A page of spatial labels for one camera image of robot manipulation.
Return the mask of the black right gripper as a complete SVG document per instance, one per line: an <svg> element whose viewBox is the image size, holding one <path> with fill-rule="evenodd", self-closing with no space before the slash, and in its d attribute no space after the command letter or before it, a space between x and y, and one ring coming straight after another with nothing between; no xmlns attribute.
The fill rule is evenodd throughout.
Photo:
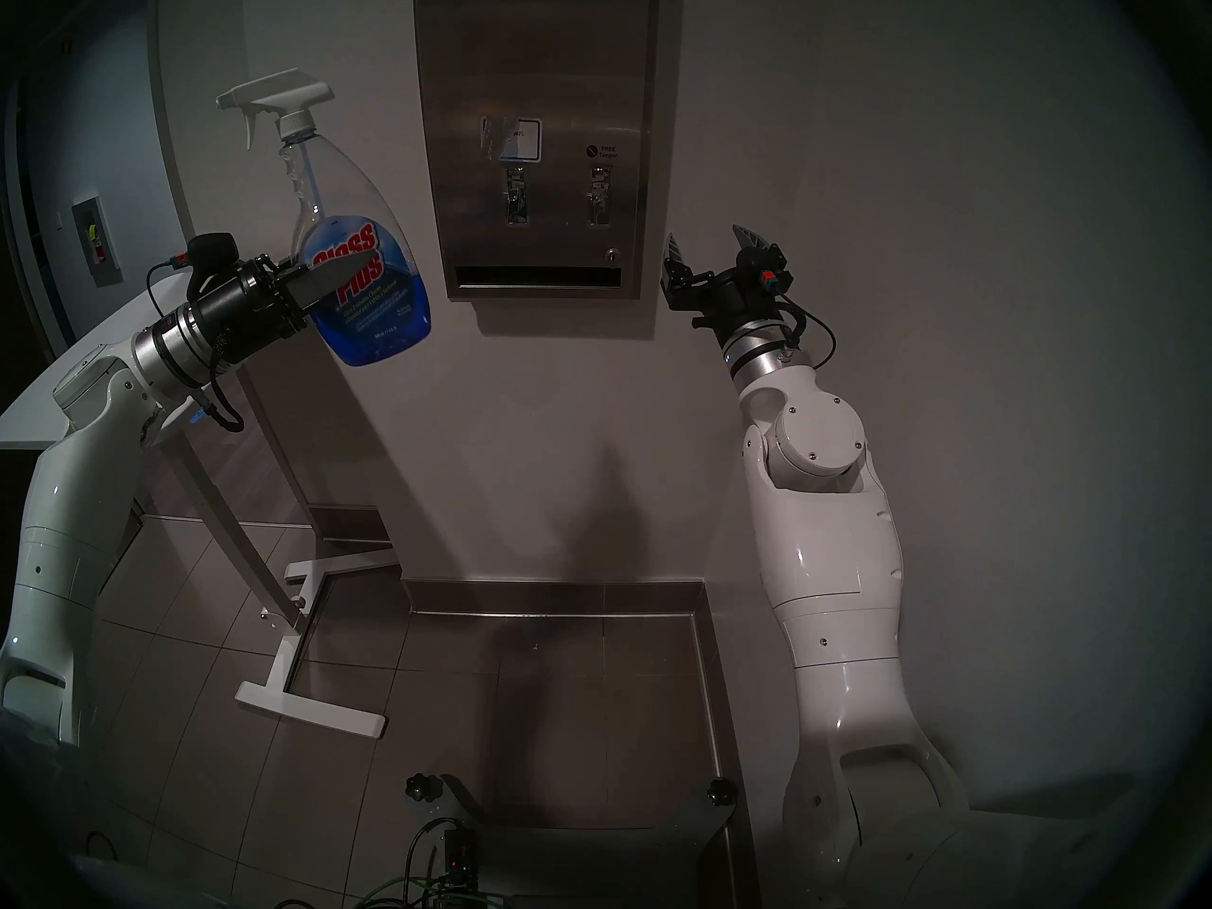
<svg viewBox="0 0 1212 909"><path fill-rule="evenodd" d="M739 224L732 225L741 251L767 252L771 242ZM674 311L696 311L694 328L710 328L718 339L731 339L749 327L781 324L774 305L784 295L784 270L731 268L720 274L694 274L670 231L665 239L665 301Z"/></svg>

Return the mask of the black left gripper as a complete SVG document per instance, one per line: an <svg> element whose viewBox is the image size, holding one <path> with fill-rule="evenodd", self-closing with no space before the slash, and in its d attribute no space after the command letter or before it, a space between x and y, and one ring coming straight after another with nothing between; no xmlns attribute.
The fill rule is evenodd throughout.
<svg viewBox="0 0 1212 909"><path fill-rule="evenodd" d="M303 331L307 311L353 278L355 257L238 261L194 282L194 322L221 364L236 364Z"/></svg>

